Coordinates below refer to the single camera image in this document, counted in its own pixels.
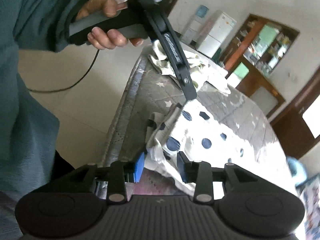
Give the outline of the white navy polka dot garment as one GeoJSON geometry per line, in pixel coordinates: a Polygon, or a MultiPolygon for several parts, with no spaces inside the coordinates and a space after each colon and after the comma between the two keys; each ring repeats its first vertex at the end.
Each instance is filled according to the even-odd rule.
{"type": "Polygon", "coordinates": [[[182,151],[190,161],[223,168],[234,163],[263,178],[276,182],[286,172],[283,155],[271,144],[257,154],[248,140],[241,139],[226,125],[218,123],[197,100],[172,105],[165,114],[153,112],[146,132],[145,168],[172,178],[182,192],[193,195],[195,183],[184,183],[178,172],[177,154],[182,151]]]}

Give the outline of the white refrigerator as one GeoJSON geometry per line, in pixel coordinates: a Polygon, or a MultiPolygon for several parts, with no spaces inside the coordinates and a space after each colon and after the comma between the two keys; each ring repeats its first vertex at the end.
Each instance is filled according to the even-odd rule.
{"type": "Polygon", "coordinates": [[[198,10],[181,33],[181,42],[191,45],[208,58],[212,58],[236,25],[236,20],[218,10],[207,16],[208,10],[198,10]]]}

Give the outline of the pastel floral cloth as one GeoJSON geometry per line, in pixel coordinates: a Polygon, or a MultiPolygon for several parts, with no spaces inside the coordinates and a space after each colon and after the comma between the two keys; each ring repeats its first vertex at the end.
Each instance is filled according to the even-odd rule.
{"type": "MultiPolygon", "coordinates": [[[[190,77],[196,91],[199,91],[204,83],[207,82],[221,93],[225,95],[231,94],[231,90],[228,88],[226,80],[227,70],[205,56],[197,53],[189,46],[185,44],[181,44],[181,46],[189,63],[190,77]]],[[[175,82],[178,82],[168,57],[159,41],[156,40],[152,43],[152,50],[153,52],[148,55],[148,59],[155,70],[157,70],[159,74],[170,76],[175,82]]]]}

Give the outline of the grey quilted star mattress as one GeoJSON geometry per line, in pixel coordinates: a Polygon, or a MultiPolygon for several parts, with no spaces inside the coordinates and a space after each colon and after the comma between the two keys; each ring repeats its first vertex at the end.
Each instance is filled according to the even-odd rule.
{"type": "Polygon", "coordinates": [[[205,83],[193,101],[149,60],[139,56],[108,131],[103,165],[145,153],[144,171],[134,194],[192,195],[194,183],[178,173],[177,154],[222,168],[234,163],[282,187],[291,186],[284,152],[261,109],[232,89],[227,95],[205,83]]]}

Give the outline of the dark wooden door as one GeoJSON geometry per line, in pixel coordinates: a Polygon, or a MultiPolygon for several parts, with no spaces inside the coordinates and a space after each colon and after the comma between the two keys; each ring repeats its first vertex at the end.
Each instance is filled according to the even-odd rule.
{"type": "Polygon", "coordinates": [[[271,126],[288,156],[301,158],[319,142],[319,135],[314,135],[311,126],[319,128],[319,110],[315,117],[307,122],[303,116],[319,99],[319,69],[297,94],[297,96],[271,121],[271,126]]]}

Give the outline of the dark wooden cabinet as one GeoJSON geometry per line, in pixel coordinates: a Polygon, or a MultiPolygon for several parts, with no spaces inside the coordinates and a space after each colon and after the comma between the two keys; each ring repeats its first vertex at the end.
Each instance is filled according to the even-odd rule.
{"type": "Polygon", "coordinates": [[[250,14],[220,54],[229,85],[251,98],[267,118],[286,101],[271,74],[299,35],[293,27],[250,14]]]}

